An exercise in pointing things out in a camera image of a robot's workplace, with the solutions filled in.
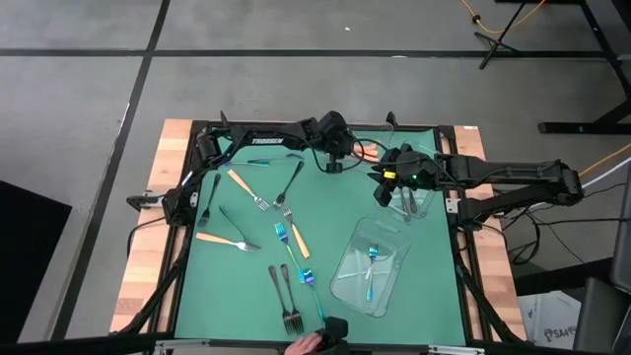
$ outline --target green table surface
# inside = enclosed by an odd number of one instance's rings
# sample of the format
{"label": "green table surface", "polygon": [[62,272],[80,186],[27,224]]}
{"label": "green table surface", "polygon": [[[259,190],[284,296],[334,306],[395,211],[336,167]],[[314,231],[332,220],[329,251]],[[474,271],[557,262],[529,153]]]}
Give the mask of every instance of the green table surface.
{"label": "green table surface", "polygon": [[[415,149],[433,151],[433,132],[355,131],[358,137],[377,138],[390,146],[411,143]],[[226,148],[229,142],[221,142]],[[284,156],[283,147],[246,147],[233,162]],[[240,241],[238,231],[221,214],[222,205],[253,243],[257,252],[200,241],[194,238],[184,278],[175,327],[177,338],[222,340],[293,341],[298,336],[285,332],[282,309],[268,272],[277,267],[281,291],[289,307],[287,288],[280,265],[290,267],[290,281],[296,308],[303,315],[305,334],[321,328],[316,304],[307,285],[299,283],[295,267],[274,232],[283,222],[290,246],[302,267],[314,272],[315,291],[328,316],[349,322],[349,343],[396,345],[464,345],[454,261],[450,247],[445,203],[436,195],[423,219],[405,226],[379,208],[373,191],[376,183],[364,173],[368,165],[339,175],[320,172],[311,151],[301,153],[305,167],[287,194],[287,203],[312,256],[303,259],[291,228],[280,211],[261,211],[252,198],[227,174],[226,168],[210,172],[202,182],[197,219],[207,205],[215,174],[222,179],[211,206],[210,221],[194,233],[204,232]],[[324,166],[324,156],[318,155]],[[272,163],[270,167],[233,166],[270,205],[285,187],[297,161]],[[392,291],[386,314],[374,318],[337,300],[329,285],[346,245],[363,217],[388,221],[408,234],[411,247]]]}

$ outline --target gray floor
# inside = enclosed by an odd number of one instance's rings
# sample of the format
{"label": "gray floor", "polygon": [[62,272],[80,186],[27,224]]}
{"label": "gray floor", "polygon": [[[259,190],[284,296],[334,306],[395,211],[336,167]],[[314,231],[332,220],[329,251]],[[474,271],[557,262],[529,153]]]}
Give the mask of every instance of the gray floor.
{"label": "gray floor", "polygon": [[[495,29],[516,9],[469,2]],[[631,35],[610,2],[590,4],[614,48],[631,50]],[[0,6],[0,47],[144,48],[160,1],[9,0]],[[457,0],[180,0],[171,4],[158,48],[483,49],[473,31]],[[597,49],[577,7],[547,6],[506,42],[522,49]],[[25,341],[48,337],[139,64],[139,58],[0,58],[0,178],[73,206]],[[479,126],[491,160],[559,158],[577,170],[627,143],[626,137],[536,131],[541,120],[590,121],[620,103],[624,95],[605,62],[497,60],[484,71],[477,65],[471,59],[154,59],[68,336],[107,333],[127,233],[137,218],[124,198],[146,186],[165,118],[218,118],[222,109],[234,120],[289,121],[336,109],[352,122],[379,122],[393,110],[403,123]],[[613,175],[595,189],[622,179]],[[616,216],[620,191],[540,217]],[[555,230],[583,260],[612,253],[615,224]],[[534,264],[551,269],[579,262],[550,231],[542,233]],[[526,221],[507,235],[512,247],[533,239]]]}

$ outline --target fork with blue handle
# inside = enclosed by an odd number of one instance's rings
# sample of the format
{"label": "fork with blue handle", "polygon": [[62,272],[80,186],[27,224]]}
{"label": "fork with blue handle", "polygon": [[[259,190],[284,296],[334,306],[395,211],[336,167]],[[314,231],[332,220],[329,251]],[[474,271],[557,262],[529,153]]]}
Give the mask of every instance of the fork with blue handle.
{"label": "fork with blue handle", "polygon": [[369,279],[368,279],[368,291],[366,292],[366,300],[373,301],[373,275],[375,274],[375,259],[377,258],[377,254],[379,253],[379,246],[376,243],[371,243],[368,248],[368,257],[371,259],[371,266],[368,269]]}
{"label": "fork with blue handle", "polygon": [[326,318],[326,316],[324,315],[322,306],[319,304],[319,299],[317,298],[316,288],[314,287],[315,281],[316,280],[314,279],[314,272],[311,269],[306,268],[305,269],[305,283],[307,283],[309,287],[312,288],[312,293],[314,294],[315,305],[317,306],[317,313],[319,314],[319,319],[321,320],[322,324],[324,324],[324,319]]}
{"label": "fork with blue handle", "polygon": [[296,266],[296,269],[298,270],[298,278],[300,279],[300,283],[305,283],[305,274],[303,274],[303,270],[300,268],[300,266],[298,266],[298,261],[296,261],[296,258],[292,253],[292,249],[289,247],[289,238],[287,237],[285,227],[282,223],[276,223],[274,225],[274,229],[276,230],[276,235],[278,236],[278,239],[285,245],[287,251],[289,252],[289,256],[291,256],[292,261],[294,261],[294,266]]}

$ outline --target orange handle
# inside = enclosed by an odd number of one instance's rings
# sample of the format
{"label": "orange handle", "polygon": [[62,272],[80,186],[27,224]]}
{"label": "orange handle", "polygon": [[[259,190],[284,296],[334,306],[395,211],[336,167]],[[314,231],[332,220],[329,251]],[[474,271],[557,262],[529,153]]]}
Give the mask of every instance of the orange handle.
{"label": "orange handle", "polygon": [[221,244],[230,244],[231,243],[227,239],[223,239],[221,237],[217,237],[217,236],[213,236],[213,235],[209,235],[209,234],[205,234],[205,233],[201,233],[201,232],[197,232],[197,235],[195,236],[195,238],[197,238],[198,240],[202,240],[202,241],[206,241],[206,242],[213,242],[213,243],[221,243]]}
{"label": "orange handle", "polygon": [[228,170],[228,175],[230,176],[230,178],[236,181],[239,186],[243,187],[245,191],[247,191],[249,194],[253,194],[252,190],[247,186],[247,183],[245,183],[245,181],[240,176],[238,176],[234,170]]}
{"label": "orange handle", "polygon": [[309,254],[309,250],[307,249],[307,245],[305,241],[303,241],[303,237],[298,233],[298,228],[296,225],[292,223],[292,230],[294,231],[294,237],[296,237],[296,242],[298,242],[298,248],[300,248],[300,252],[303,254],[303,258],[309,258],[311,254]]}

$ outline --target clear plastic container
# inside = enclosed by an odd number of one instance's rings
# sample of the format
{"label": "clear plastic container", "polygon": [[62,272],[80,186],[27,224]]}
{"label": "clear plastic container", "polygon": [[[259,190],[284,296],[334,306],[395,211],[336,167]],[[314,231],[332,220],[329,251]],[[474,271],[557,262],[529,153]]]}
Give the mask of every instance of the clear plastic container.
{"label": "clear plastic container", "polygon": [[387,207],[380,206],[378,202],[375,202],[375,205],[379,210],[385,211],[388,216],[404,223],[412,222],[412,218],[425,218],[436,191],[417,189],[411,191],[412,198],[410,198],[410,191],[410,188],[404,187],[402,190],[403,199],[401,200],[401,189],[398,188],[392,192],[392,200]]}
{"label": "clear plastic container", "polygon": [[[371,258],[369,249],[376,244],[372,300],[368,297]],[[383,317],[396,277],[410,248],[409,238],[382,221],[362,218],[355,228],[337,271],[330,283],[338,300],[372,317]]]}

